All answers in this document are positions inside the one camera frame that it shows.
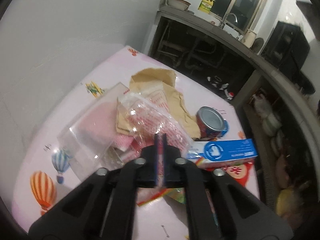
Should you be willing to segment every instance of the blue box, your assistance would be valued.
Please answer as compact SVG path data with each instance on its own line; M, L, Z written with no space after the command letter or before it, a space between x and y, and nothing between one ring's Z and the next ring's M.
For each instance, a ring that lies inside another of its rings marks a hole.
M193 142L186 159L201 168L233 166L253 161L257 151L251 139Z

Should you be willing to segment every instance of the red can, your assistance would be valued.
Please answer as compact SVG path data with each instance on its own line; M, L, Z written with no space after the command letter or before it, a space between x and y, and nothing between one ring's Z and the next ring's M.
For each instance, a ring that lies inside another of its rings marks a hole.
M196 117L201 132L201 138L219 137L225 128L223 117L217 110L211 107L201 107L198 110Z

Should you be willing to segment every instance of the brown paper bag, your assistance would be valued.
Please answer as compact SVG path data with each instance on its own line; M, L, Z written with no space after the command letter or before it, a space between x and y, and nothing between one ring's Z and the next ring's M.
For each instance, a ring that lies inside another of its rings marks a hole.
M175 80L176 74L173 70L147 68L131 77L129 89L131 92L141 92L162 83L171 116L183 126L191 138L200 138L199 127L187 111L182 93L174 88ZM133 133L132 127L119 112L116 130L127 135Z

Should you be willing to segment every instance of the blue striped balloon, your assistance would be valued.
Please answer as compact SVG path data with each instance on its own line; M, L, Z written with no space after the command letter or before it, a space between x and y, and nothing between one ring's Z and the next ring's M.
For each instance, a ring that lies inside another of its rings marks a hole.
M55 154L52 154L51 156L52 165L56 169L56 171L59 173L57 176L57 181L59 184L63 183L63 177L61 176L62 173L66 172L67 169L70 167L69 165L69 157L65 153L63 149L60 149Z

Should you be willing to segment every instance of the table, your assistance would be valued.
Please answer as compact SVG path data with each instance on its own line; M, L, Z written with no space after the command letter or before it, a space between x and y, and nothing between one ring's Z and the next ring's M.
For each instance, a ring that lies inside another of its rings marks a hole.
M142 53L134 52L127 46L89 73L47 117L28 148L13 193L12 215L24 230L28 231L31 224L40 217L40 205L32 194L29 181L35 171L43 171L52 178L57 191L56 202L80 183L73 171L68 169L64 173L64 183L58 184L57 171L52 165L51 155L59 148L57 135L75 115L95 100L95 97L88 93L85 84L93 81L101 88L111 88L121 82L129 86L133 74L149 67L170 69ZM188 77L178 72L176 74L176 89L183 93L185 106L190 114L194 115L201 106L220 110L230 125L230 130L223 139L239 139L238 133L243 130L234 108ZM259 197L254 168L249 171L246 188ZM185 206L168 197L161 197L137 207L133 239L163 240L166 234L162 226L165 226L173 239L185 239L188 235Z

